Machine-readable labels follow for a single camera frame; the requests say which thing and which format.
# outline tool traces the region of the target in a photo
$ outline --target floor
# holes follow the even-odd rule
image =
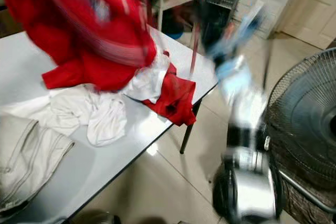
[[[179,41],[189,46],[190,37],[186,33]],[[262,80],[265,46],[266,41],[254,36],[241,49],[258,83]],[[267,92],[289,68],[318,51],[288,35],[277,34],[271,43]],[[86,223],[93,213],[107,211],[119,215],[126,224],[173,224],[180,220],[225,223],[212,209],[208,179],[225,151],[228,116],[218,89],[213,90],[203,99],[184,155],[179,149],[186,127],[173,126],[72,221]],[[284,212],[282,223],[297,222]]]

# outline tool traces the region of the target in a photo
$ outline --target white cloth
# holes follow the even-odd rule
[[[157,48],[152,64],[149,67],[141,68],[121,90],[121,93],[139,101],[149,99],[152,103],[156,103],[161,95],[163,79],[169,65],[169,57],[164,55],[160,48]]]
[[[0,216],[31,200],[73,142],[36,120],[0,117]]]
[[[127,122],[120,94],[97,92],[88,84],[3,106],[3,113],[38,120],[41,126],[66,136],[87,125],[87,137],[93,146],[104,146],[124,136]]]

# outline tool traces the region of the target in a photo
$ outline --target fan grille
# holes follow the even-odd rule
[[[272,141],[311,174],[310,182],[336,186],[336,48],[306,58],[278,81],[267,122]]]

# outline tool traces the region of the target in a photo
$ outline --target white door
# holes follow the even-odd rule
[[[296,0],[283,31],[321,49],[336,38],[336,0]]]

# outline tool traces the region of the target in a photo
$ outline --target red cloth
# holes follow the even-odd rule
[[[5,1],[30,39],[58,65],[42,75],[49,89],[93,83],[98,89],[117,91],[139,68],[149,66],[156,55],[154,42],[144,29],[138,0],[104,0],[111,18],[103,25],[85,0]],[[123,48],[131,49],[131,58],[142,57],[143,64],[112,61],[114,55],[125,55]],[[132,51],[139,48],[140,54]],[[195,122],[191,104],[194,90],[195,83],[178,78],[170,65],[157,103],[143,103],[177,125],[190,125]]]
[[[161,95],[154,104],[150,100],[143,101],[151,110],[180,126],[196,122],[192,111],[192,99],[196,83],[176,76],[176,68],[170,64],[161,88]]]

